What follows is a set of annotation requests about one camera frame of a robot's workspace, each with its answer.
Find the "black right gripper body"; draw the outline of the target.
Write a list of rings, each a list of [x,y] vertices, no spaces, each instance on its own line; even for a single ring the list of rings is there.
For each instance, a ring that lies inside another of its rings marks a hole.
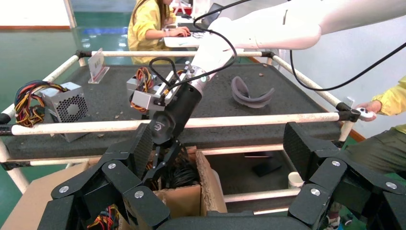
[[[188,83],[182,85],[169,105],[154,113],[149,123],[152,142],[156,146],[171,145],[184,130],[201,99],[202,94],[195,87]]]

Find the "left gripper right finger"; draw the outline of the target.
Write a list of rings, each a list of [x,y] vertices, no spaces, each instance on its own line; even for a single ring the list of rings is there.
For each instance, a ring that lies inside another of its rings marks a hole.
[[[348,208],[369,230],[406,227],[406,188],[350,160],[331,141],[309,136],[296,122],[285,125],[283,148],[304,181],[288,215],[320,228],[334,202]]]

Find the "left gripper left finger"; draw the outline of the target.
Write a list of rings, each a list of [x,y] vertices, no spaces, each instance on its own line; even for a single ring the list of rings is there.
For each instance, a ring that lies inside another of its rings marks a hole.
[[[147,124],[111,145],[95,165],[53,189],[38,228],[84,230],[103,209],[116,205],[131,228],[158,229],[170,219],[170,210],[140,179],[152,147]]]

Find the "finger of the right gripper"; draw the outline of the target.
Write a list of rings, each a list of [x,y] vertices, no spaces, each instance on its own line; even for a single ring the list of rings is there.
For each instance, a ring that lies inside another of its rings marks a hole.
[[[154,155],[154,170],[157,173],[163,167],[161,154],[164,153],[164,149],[161,146],[156,147]]]
[[[171,166],[173,164],[173,162],[176,160],[176,158],[178,157],[179,153],[182,150],[182,144],[180,141],[173,141],[172,145],[168,148],[161,146],[164,149],[164,153],[161,154],[162,157],[162,164],[163,167],[161,168],[161,170],[159,170],[157,173],[155,173],[154,170],[154,158],[153,158],[153,164],[152,164],[152,168],[147,170],[145,176],[143,177],[143,185],[149,187],[151,185],[151,183],[155,180],[157,180],[162,172],[169,166]]]

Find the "bare operator hand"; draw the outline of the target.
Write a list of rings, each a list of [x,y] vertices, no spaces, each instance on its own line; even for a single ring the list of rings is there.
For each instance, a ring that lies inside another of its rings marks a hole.
[[[382,104],[379,101],[370,101],[361,103],[354,107],[354,109],[363,111],[360,119],[365,122],[373,121],[377,118],[377,113],[380,111]]]

